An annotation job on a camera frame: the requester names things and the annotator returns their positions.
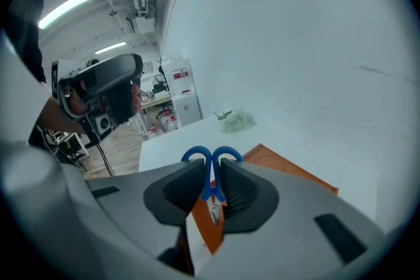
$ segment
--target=scissor blade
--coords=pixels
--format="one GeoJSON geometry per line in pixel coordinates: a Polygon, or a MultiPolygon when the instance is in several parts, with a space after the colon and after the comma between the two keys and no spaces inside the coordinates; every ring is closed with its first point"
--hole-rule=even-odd
{"type": "Polygon", "coordinates": [[[210,216],[211,216],[211,219],[212,219],[214,225],[218,226],[219,220],[220,220],[220,217],[221,217],[220,201],[217,198],[215,198],[215,202],[213,203],[213,201],[211,200],[211,197],[209,197],[208,200],[207,200],[207,206],[209,208],[210,216]]]}

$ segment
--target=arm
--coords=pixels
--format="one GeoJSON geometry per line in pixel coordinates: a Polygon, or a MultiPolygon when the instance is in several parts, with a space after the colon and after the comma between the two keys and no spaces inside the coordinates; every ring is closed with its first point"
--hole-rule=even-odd
{"type": "MultiPolygon", "coordinates": [[[[131,85],[131,104],[133,105],[135,113],[140,111],[141,100],[140,97],[138,97],[139,91],[140,89],[138,86],[135,84],[131,85]]],[[[68,104],[71,111],[76,115],[83,115],[89,110],[89,106],[81,101],[74,89],[70,93],[68,104]]],[[[76,132],[82,134],[85,133],[83,127],[79,123],[72,123],[63,116],[60,111],[60,106],[58,106],[57,102],[51,97],[48,99],[41,114],[39,115],[37,124],[49,130],[76,132]]]]}
{"type": "Polygon", "coordinates": [[[85,133],[79,123],[72,123],[63,116],[60,107],[51,97],[42,109],[37,124],[49,130],[85,133]]]}

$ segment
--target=black gripper pad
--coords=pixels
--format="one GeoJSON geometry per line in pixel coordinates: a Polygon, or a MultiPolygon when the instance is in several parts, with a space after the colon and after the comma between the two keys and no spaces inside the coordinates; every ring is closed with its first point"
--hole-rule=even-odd
{"type": "Polygon", "coordinates": [[[277,189],[235,161],[222,159],[220,163],[220,187],[227,202],[223,234],[257,230],[277,209],[277,189]]]}
{"type": "Polygon", "coordinates": [[[108,100],[118,125],[134,115],[131,105],[131,83],[126,80],[108,90],[108,100]]]}
{"type": "Polygon", "coordinates": [[[335,215],[323,214],[315,217],[314,221],[345,264],[352,262],[367,250],[335,215]]]}
{"type": "Polygon", "coordinates": [[[146,188],[146,208],[162,224],[181,226],[204,188],[204,159],[188,160],[189,165],[146,188]]]}

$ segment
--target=person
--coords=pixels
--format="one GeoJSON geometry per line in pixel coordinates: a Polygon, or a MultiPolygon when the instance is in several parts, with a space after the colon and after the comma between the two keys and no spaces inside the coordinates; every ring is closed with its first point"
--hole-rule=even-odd
{"type": "MultiPolygon", "coordinates": [[[[44,0],[14,0],[7,13],[4,29],[25,66],[40,85],[49,92],[42,66],[42,53],[38,44],[39,28],[37,23],[41,17],[43,3],[44,0]]],[[[131,103],[135,113],[140,111],[139,92],[140,88],[137,85],[131,86],[131,103]]],[[[68,104],[70,110],[76,115],[83,115],[89,110],[89,106],[82,102],[75,89],[70,93],[68,104]]],[[[79,123],[73,123],[63,116],[58,103],[52,97],[48,99],[41,111],[37,125],[53,131],[85,133],[79,123]]],[[[37,147],[45,147],[41,136],[35,129],[30,136],[29,143],[37,147]]]]}

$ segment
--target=red label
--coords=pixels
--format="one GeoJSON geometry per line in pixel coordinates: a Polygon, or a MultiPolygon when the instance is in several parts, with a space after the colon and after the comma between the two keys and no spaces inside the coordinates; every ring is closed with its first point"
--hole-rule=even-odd
{"type": "Polygon", "coordinates": [[[183,71],[182,73],[174,73],[173,79],[180,79],[187,76],[188,76],[188,71],[183,71]]]}

